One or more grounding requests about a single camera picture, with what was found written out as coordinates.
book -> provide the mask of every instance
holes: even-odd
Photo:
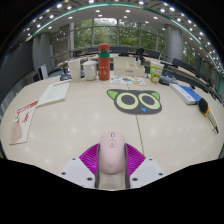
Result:
[[[38,101],[35,101],[17,110],[11,128],[9,144],[14,145],[27,142],[29,127],[37,103]]]
[[[170,84],[171,89],[173,89],[177,95],[181,97],[181,99],[186,104],[198,104],[201,96],[199,96],[191,87],[181,86],[177,84]]]
[[[70,84],[71,80],[65,80],[49,85],[41,96],[37,107],[65,100]]]

ceiling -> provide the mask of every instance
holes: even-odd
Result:
[[[211,66],[218,69],[218,71],[223,72],[223,66],[219,67],[220,57],[217,54],[216,49],[211,45],[208,45],[210,40],[207,39],[205,35],[200,35],[200,32],[203,32],[199,26],[192,21],[189,23],[189,18],[186,15],[182,16],[181,11],[171,11],[169,5],[164,5],[164,2],[157,0],[143,0],[144,4],[140,5],[139,1],[135,0],[95,0],[94,3],[89,3],[89,0],[67,0],[61,2],[61,7],[57,8],[57,4],[53,7],[50,7],[40,13],[38,16],[33,18],[33,20],[27,23],[27,26],[24,27],[15,42],[14,45],[23,42],[32,38],[34,35],[38,35],[41,32],[54,32],[58,31],[60,26],[65,24],[85,20],[92,18],[99,18],[98,15],[101,14],[101,18],[124,18],[127,16],[127,19],[131,21],[136,21],[139,23],[145,23],[148,21],[148,25],[155,27],[157,29],[162,29],[165,27],[165,24],[171,24],[183,32],[184,42],[187,42],[188,46],[195,49],[197,54],[200,54],[200,57],[208,62]]]

blue object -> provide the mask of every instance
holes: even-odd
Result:
[[[195,99],[195,104],[198,104],[199,100],[201,99],[201,96],[199,96],[191,87],[181,85],[179,86]]]

box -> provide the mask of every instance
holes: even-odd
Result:
[[[131,57],[114,57],[114,75],[145,76],[145,67],[136,65],[136,59]]]

cup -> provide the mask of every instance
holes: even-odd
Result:
[[[92,81],[96,79],[97,76],[97,62],[96,61],[86,61],[83,63],[83,70],[86,80]]]
[[[68,61],[69,71],[72,77],[72,82],[80,82],[81,74],[80,74],[80,59]]]
[[[150,66],[151,79],[150,81],[153,83],[158,83],[162,74],[163,68],[158,68],[154,66]]]

